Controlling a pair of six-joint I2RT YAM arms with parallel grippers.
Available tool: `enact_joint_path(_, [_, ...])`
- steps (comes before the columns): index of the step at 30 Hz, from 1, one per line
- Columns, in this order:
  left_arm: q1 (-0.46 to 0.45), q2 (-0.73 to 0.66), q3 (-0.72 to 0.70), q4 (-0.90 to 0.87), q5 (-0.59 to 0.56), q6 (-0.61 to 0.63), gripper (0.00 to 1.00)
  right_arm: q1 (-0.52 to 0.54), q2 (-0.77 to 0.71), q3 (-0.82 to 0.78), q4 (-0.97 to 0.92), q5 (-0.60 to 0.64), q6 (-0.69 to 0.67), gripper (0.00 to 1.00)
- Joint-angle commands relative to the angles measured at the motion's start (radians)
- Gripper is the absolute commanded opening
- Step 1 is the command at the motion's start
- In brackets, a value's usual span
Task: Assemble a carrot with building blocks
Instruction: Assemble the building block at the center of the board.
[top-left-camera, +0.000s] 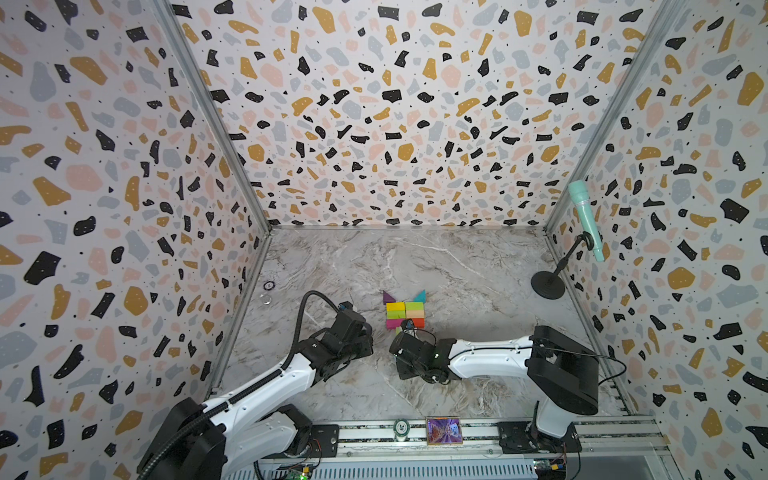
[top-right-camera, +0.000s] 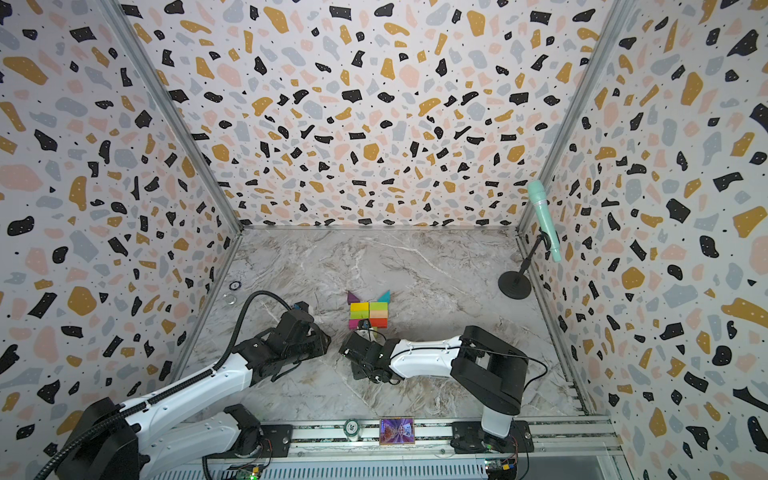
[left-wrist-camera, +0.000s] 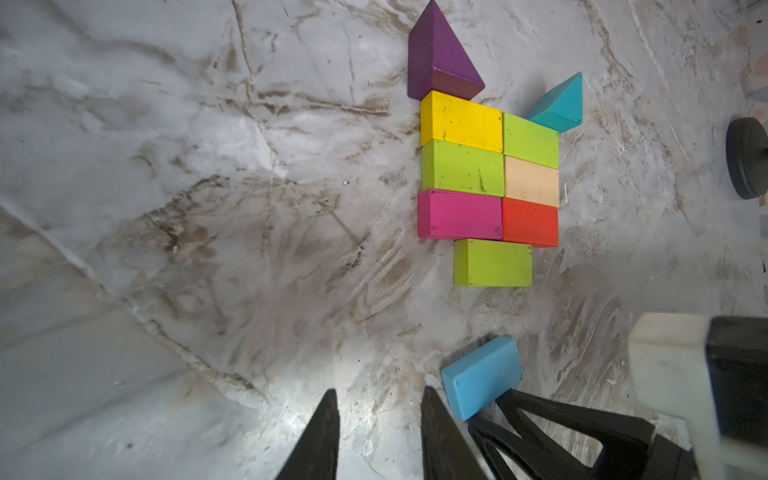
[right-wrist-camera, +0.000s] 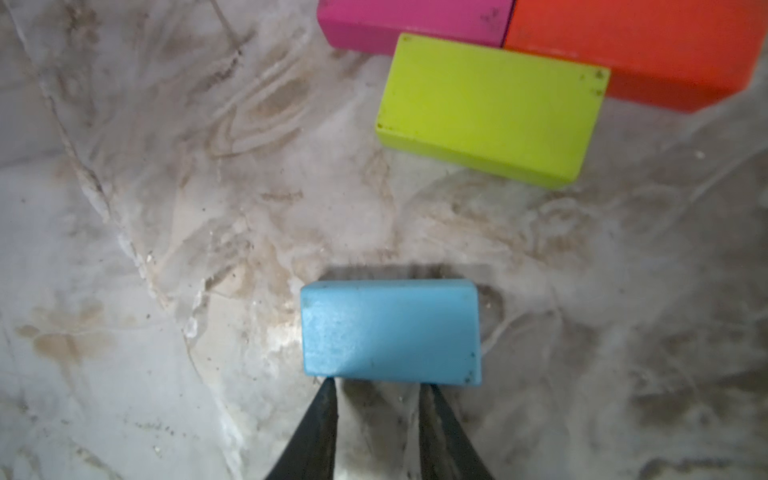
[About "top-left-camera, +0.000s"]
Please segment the magenta block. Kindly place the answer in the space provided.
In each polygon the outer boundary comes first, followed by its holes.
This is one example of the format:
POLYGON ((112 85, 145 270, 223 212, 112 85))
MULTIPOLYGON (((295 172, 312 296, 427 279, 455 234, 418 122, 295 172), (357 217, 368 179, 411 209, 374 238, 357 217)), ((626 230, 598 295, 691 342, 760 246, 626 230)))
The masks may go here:
POLYGON ((389 330, 395 330, 397 328, 400 328, 402 323, 403 323, 403 319, 387 319, 386 328, 389 330))

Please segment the purple triangular block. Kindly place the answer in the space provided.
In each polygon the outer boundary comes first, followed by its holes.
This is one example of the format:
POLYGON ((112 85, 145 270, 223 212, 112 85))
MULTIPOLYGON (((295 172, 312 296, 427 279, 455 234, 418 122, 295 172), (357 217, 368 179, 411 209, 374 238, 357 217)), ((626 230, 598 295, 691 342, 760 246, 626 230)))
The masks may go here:
POLYGON ((382 297, 383 297, 383 304, 384 305, 388 305, 388 304, 392 304, 392 303, 397 303, 397 300, 392 295, 390 295, 387 292, 382 292, 382 297))

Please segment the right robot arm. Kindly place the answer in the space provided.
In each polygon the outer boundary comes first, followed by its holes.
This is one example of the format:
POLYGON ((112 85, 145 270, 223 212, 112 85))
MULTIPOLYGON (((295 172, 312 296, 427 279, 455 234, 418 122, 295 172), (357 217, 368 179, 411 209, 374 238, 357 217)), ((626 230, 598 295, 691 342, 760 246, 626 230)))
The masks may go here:
POLYGON ((579 450, 574 422, 599 410, 599 360, 591 349, 548 326, 528 337, 493 342, 422 341, 403 330, 390 345, 400 379, 448 384, 474 377, 527 377, 544 393, 519 446, 579 450))

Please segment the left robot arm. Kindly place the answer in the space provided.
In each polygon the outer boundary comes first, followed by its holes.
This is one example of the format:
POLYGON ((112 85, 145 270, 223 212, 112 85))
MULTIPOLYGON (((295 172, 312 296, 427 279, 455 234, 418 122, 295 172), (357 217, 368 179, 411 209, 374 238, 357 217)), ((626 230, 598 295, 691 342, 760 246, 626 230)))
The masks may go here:
POLYGON ((292 346, 288 357, 237 389, 177 403, 144 454, 141 479, 223 479, 274 455, 319 455, 313 423, 290 399, 373 352, 373 333, 349 304, 332 325, 292 346))

